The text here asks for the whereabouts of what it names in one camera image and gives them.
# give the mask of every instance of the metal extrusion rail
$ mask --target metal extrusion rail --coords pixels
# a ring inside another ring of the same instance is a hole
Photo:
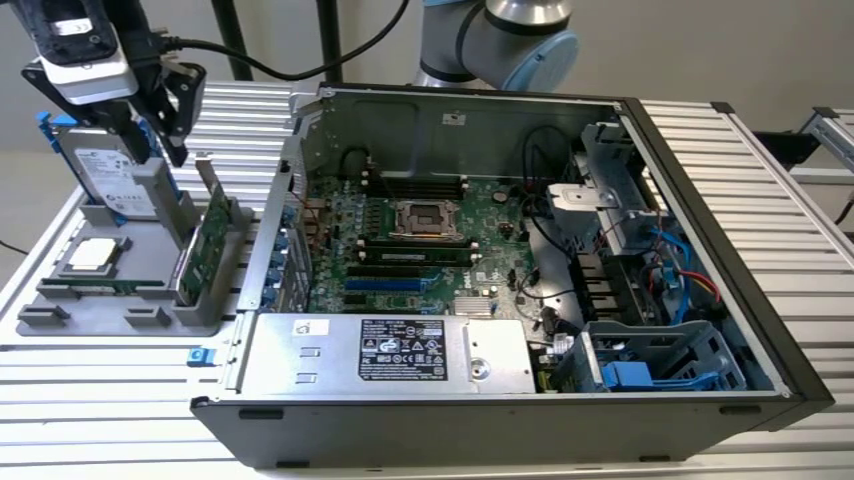
[[[809,133],[854,172],[854,110],[816,107],[800,133]]]
[[[262,208],[288,134],[282,125],[289,91],[285,84],[210,84],[188,142],[190,150],[213,152],[225,190],[256,210]],[[684,463],[312,470],[312,477],[784,480],[854,476],[849,257],[833,245],[835,239],[825,240],[827,219],[820,215],[815,219],[813,205],[796,185],[785,182],[788,177],[773,170],[772,159],[753,145],[735,117],[716,113],[708,104],[647,102],[645,108],[836,405],[780,432],[737,435]],[[202,200],[205,190],[192,163],[174,174],[180,187]],[[33,279],[49,268],[78,226],[77,199],[78,192],[0,293],[0,467],[5,467],[0,476],[294,477],[296,472],[242,467],[189,413],[186,399],[197,382],[214,381],[218,368],[186,368],[186,348],[200,342],[228,342],[238,316],[209,339],[22,338],[14,334],[15,306],[34,295]]]

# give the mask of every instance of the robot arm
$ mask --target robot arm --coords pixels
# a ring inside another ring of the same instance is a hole
[[[147,26],[138,0],[9,3],[38,51],[21,71],[23,79],[79,124],[117,135],[142,164],[149,146],[131,120],[131,106],[172,163],[182,165],[184,138],[198,115],[205,70],[161,58],[162,37]]]
[[[568,0],[424,0],[414,84],[552,91],[574,62]]]

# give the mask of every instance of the cpu socket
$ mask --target cpu socket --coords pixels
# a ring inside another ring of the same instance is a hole
[[[394,231],[389,237],[420,241],[458,241],[456,231],[458,207],[446,201],[401,201],[394,204]]]

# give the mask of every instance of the black pole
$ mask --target black pole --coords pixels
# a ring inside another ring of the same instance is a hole
[[[329,63],[341,56],[341,40],[337,28],[337,0],[317,0],[317,21],[320,23],[320,48],[322,63]],[[341,82],[344,71],[341,66],[325,71],[326,82]]]
[[[216,16],[216,26],[222,37],[222,44],[232,50],[245,55],[245,43],[242,42],[242,31],[240,30],[240,18],[233,0],[210,0],[213,15]],[[230,74],[234,80],[252,80],[252,69],[233,58],[228,58]]]

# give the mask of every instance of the warning label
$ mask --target warning label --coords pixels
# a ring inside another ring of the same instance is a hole
[[[441,320],[361,320],[360,342],[362,380],[448,379]]]

